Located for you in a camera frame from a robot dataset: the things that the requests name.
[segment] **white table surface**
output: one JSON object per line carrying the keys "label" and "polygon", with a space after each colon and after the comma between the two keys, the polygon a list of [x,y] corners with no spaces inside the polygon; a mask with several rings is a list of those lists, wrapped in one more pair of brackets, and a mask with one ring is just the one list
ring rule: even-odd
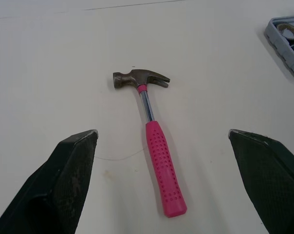
{"label": "white table surface", "polygon": [[[0,0],[0,215],[58,142],[97,129],[77,234],[267,234],[227,134],[294,154],[294,77],[263,35],[294,0],[151,2]],[[148,93],[188,205],[177,218],[162,212],[139,96],[113,88],[134,67],[171,78]]]}

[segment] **pink handle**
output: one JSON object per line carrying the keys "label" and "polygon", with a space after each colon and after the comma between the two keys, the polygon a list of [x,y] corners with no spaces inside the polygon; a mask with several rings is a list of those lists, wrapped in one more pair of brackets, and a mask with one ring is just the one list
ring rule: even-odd
{"label": "pink handle", "polygon": [[165,135],[157,121],[146,124],[146,137],[164,213],[169,218],[183,215],[187,206],[177,182]]}

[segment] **claw hammer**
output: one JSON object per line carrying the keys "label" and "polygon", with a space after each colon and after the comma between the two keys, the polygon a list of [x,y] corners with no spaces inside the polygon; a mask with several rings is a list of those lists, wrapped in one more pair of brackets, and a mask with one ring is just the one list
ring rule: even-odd
{"label": "claw hammer", "polygon": [[146,124],[147,144],[160,189],[163,210],[164,214],[171,218],[185,214],[187,206],[177,182],[165,135],[154,119],[147,94],[148,83],[167,88],[169,82],[169,78],[148,70],[136,69],[128,74],[113,73],[115,88],[132,85],[140,94],[148,121]]}

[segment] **textured grip dots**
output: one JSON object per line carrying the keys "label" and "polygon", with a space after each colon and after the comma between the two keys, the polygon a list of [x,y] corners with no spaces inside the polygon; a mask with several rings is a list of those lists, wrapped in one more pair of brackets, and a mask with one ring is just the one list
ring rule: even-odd
{"label": "textured grip dots", "polygon": [[165,136],[158,122],[152,121],[146,124],[146,136],[165,215],[168,217],[182,215],[187,207],[176,179]]}

